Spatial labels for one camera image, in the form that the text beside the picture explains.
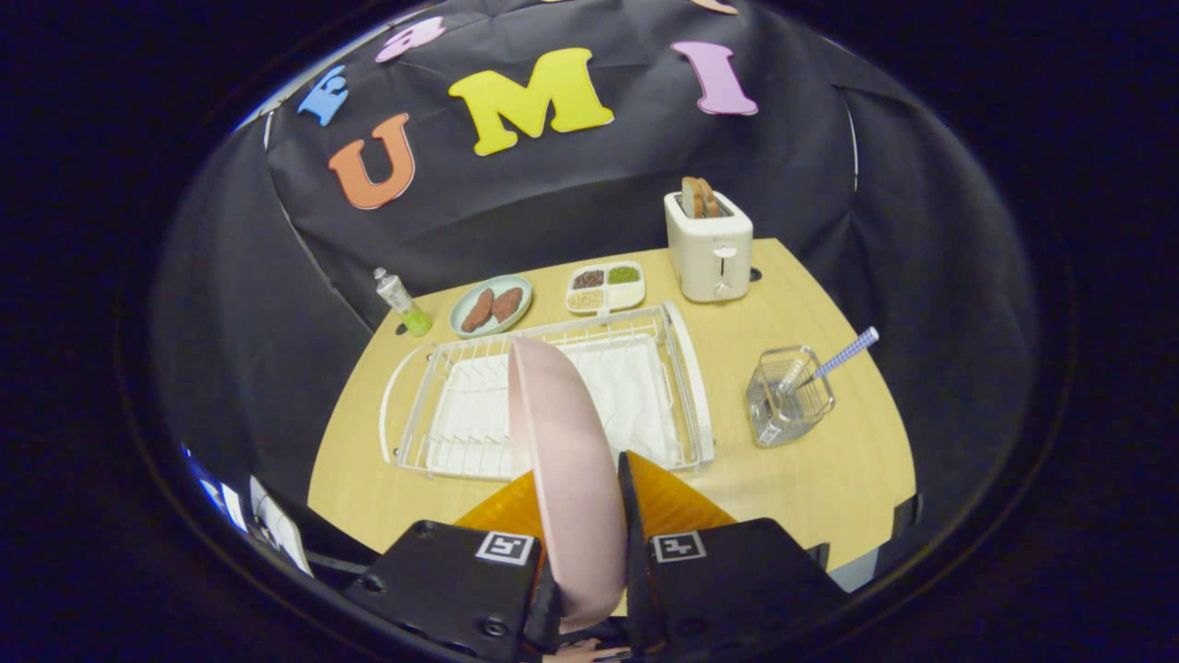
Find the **orange letter u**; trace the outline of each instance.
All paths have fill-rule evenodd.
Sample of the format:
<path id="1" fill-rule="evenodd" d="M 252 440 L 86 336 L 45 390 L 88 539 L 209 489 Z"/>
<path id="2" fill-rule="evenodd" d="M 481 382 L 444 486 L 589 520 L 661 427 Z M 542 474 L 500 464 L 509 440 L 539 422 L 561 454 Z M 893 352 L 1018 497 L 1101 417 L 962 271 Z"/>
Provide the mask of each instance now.
<path id="1" fill-rule="evenodd" d="M 354 140 L 344 145 L 328 160 L 328 168 L 336 171 L 344 197 L 353 206 L 362 210 L 375 210 L 406 192 L 414 179 L 414 153 L 409 150 L 406 137 L 408 113 L 400 113 L 376 125 L 373 138 L 384 143 L 384 150 L 393 163 L 393 175 L 380 184 L 369 179 L 361 160 L 363 140 Z"/>

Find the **plastic bottle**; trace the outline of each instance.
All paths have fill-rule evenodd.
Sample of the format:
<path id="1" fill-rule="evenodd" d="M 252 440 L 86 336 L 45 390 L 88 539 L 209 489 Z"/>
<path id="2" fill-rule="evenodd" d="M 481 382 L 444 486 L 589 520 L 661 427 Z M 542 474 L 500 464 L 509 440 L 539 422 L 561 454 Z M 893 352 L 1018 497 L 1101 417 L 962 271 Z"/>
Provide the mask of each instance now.
<path id="1" fill-rule="evenodd" d="M 373 278 L 376 278 L 376 294 L 381 295 L 381 298 L 393 307 L 393 310 L 397 311 L 401 321 L 406 323 L 406 328 L 414 336 L 421 336 L 422 334 L 430 330 L 430 319 L 428 315 L 422 313 L 422 309 L 417 308 L 414 300 L 410 298 L 409 293 L 406 291 L 406 287 L 401 284 L 401 278 L 397 278 L 393 274 L 384 270 L 383 267 L 376 268 L 373 271 Z"/>

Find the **toaster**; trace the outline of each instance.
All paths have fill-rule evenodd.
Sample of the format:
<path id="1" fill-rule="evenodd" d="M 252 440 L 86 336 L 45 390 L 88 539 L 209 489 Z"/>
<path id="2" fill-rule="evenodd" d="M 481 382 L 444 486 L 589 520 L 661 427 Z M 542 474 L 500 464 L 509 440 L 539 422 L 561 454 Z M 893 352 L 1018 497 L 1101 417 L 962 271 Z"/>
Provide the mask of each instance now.
<path id="1" fill-rule="evenodd" d="M 744 297 L 753 251 L 753 223 L 732 201 L 713 192 L 720 216 L 692 218 L 681 193 L 664 196 L 667 248 L 684 296 L 693 302 Z"/>

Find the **yellow letter m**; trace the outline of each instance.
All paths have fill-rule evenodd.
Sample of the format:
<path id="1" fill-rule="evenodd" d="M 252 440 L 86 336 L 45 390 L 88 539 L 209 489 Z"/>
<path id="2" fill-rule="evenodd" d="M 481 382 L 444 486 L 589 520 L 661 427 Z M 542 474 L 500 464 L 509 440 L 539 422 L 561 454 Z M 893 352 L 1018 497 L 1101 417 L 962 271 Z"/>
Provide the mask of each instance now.
<path id="1" fill-rule="evenodd" d="M 475 122 L 479 142 L 475 153 L 492 155 L 516 144 L 515 132 L 503 129 L 509 120 L 533 138 L 545 130 L 548 104 L 556 112 L 553 129 L 560 132 L 610 124 L 614 113 L 598 101 L 586 63 L 588 48 L 561 48 L 545 53 L 532 70 L 528 87 L 493 71 L 482 71 L 450 86 L 452 97 L 462 97 Z"/>

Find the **checkered straw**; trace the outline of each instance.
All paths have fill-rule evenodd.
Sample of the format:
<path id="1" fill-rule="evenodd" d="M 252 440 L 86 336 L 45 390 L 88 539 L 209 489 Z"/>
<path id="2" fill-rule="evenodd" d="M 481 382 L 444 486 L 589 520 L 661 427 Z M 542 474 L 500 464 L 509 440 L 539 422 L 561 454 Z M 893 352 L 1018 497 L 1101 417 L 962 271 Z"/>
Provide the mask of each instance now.
<path id="1" fill-rule="evenodd" d="M 822 378 L 826 375 L 835 367 L 856 356 L 857 354 L 859 354 L 861 350 L 865 349 L 868 346 L 871 346 L 872 343 L 878 341 L 881 335 L 876 332 L 876 328 L 869 327 L 867 332 L 864 332 L 863 334 L 859 335 L 858 339 L 856 339 L 856 342 L 851 343 L 850 346 L 844 348 L 843 352 L 835 355 L 826 363 L 821 366 L 819 369 L 815 372 L 815 378 Z"/>

